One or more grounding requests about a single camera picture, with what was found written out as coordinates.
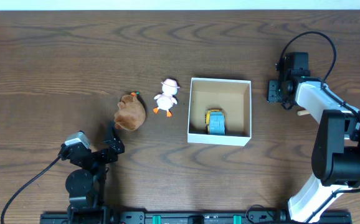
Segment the brown plush capybara toy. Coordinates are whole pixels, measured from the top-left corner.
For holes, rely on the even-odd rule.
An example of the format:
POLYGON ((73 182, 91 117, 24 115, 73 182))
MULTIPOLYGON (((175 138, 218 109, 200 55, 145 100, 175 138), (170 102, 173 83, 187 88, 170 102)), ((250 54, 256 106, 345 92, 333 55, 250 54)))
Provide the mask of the brown plush capybara toy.
POLYGON ((123 95, 118 102, 118 111, 114 115, 116 129, 127 131, 137 130, 146 119, 146 111, 138 99, 138 94, 132 92, 123 95))

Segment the white wooden pellet drum toy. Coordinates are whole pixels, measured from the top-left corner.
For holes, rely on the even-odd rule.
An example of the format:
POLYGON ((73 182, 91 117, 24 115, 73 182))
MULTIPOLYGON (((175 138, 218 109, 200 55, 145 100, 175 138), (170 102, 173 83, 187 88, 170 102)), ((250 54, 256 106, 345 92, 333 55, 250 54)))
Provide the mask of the white wooden pellet drum toy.
POLYGON ((304 116, 304 115, 308 115, 310 114, 310 112, 308 110, 301 110, 297 112, 298 116, 304 116))

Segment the white duck toy pink hat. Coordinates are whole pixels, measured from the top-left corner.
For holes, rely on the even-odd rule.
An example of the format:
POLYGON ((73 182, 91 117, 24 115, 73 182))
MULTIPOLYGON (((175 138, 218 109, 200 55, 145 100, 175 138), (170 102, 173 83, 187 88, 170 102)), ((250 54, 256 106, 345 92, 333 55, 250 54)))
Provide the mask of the white duck toy pink hat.
POLYGON ((161 84, 162 93, 154 97, 157 107, 153 109, 153 112, 157 114, 159 110, 164 110, 166 111, 166 116, 171 117, 173 114, 170 109, 178 103, 174 96, 177 94, 179 86, 176 80, 170 78, 165 79, 161 84))

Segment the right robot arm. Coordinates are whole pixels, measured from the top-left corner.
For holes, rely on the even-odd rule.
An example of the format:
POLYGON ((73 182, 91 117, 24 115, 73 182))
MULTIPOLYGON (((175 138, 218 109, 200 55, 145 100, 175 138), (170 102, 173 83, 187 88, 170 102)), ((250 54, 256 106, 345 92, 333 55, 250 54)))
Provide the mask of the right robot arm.
POLYGON ((300 106, 319 124, 313 173, 288 200, 290 220, 316 223, 339 196, 360 192, 360 111, 310 75, 308 53, 282 54, 276 69, 279 78, 269 81, 267 100, 286 110, 300 106))

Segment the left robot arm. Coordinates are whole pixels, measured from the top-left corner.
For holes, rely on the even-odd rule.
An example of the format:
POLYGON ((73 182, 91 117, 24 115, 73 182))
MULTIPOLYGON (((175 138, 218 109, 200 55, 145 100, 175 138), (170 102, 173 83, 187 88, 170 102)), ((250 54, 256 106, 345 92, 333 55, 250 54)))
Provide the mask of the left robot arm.
POLYGON ((71 134, 61 145, 60 159, 68 160, 79 169, 73 171, 65 181, 70 205, 67 209, 69 224, 114 224, 120 216, 109 205, 105 205, 105 182, 108 164, 116 162, 124 153, 123 141, 110 122, 105 135, 106 148, 93 152, 90 141, 83 131, 71 134))

